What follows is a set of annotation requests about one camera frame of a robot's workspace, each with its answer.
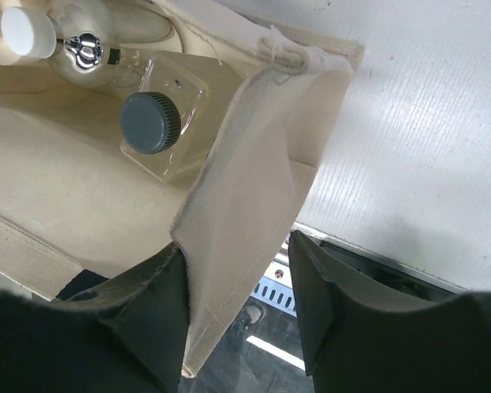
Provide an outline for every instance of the gray lid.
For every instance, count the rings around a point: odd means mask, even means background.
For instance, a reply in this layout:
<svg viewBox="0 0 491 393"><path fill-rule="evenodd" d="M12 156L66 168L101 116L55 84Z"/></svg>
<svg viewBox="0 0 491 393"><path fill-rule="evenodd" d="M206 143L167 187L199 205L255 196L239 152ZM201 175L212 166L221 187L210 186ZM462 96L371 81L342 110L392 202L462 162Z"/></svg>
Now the gray lid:
<svg viewBox="0 0 491 393"><path fill-rule="evenodd" d="M142 154L171 148L182 132L177 107L162 93L130 96L122 107L120 125L127 144Z"/></svg>

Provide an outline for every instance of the beige fabric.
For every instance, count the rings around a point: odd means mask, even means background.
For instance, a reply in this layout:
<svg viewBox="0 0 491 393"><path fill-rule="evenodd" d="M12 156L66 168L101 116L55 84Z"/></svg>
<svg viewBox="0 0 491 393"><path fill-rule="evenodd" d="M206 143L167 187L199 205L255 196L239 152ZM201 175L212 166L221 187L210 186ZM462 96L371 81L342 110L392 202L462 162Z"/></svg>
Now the beige fabric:
<svg viewBox="0 0 491 393"><path fill-rule="evenodd" d="M246 16L248 19L260 23L261 25L274 25L284 35L284 37L287 37L291 41L302 45L319 47L325 51L344 56L354 70L357 70L362 64L365 48L359 43L285 25L279 21L271 21L250 12L241 12L241 14Z"/></svg>
<svg viewBox="0 0 491 393"><path fill-rule="evenodd" d="M300 211L352 69L210 0L155 2L186 52L250 75L207 166L157 182L119 152L121 92L0 68L0 272L52 299L82 269L113 277L173 238L187 257L193 376Z"/></svg>

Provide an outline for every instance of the white wall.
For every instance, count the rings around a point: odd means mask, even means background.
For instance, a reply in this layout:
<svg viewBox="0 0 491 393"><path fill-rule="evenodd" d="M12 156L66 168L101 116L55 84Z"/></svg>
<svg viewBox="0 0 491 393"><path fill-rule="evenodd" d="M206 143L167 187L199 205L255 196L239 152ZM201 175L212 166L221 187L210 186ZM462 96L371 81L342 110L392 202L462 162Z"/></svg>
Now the white wall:
<svg viewBox="0 0 491 393"><path fill-rule="evenodd" d="M221 0L366 47L299 221L491 289L491 0Z"/></svg>

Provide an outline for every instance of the clear plastic box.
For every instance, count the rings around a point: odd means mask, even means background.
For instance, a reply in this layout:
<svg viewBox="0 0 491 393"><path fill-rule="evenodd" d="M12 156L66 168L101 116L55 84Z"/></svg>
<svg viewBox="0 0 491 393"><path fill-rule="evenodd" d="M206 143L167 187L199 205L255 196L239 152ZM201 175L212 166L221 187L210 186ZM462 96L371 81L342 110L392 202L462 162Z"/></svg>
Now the clear plastic box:
<svg viewBox="0 0 491 393"><path fill-rule="evenodd" d="M231 100L243 79L221 61L175 52L157 52L150 60L139 92L124 105L122 152L163 182L199 170L213 146ZM172 121L152 113L152 99ZM149 104L149 111L142 109Z"/></svg>

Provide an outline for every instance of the white bottle cap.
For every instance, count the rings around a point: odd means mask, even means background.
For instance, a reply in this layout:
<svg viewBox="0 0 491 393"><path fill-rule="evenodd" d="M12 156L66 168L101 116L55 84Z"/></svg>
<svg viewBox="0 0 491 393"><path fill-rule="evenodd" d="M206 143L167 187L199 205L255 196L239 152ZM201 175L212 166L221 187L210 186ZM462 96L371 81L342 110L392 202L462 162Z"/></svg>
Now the white bottle cap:
<svg viewBox="0 0 491 393"><path fill-rule="evenodd" d="M2 14L2 36L18 56L47 59L56 50L56 31L40 10L9 7Z"/></svg>

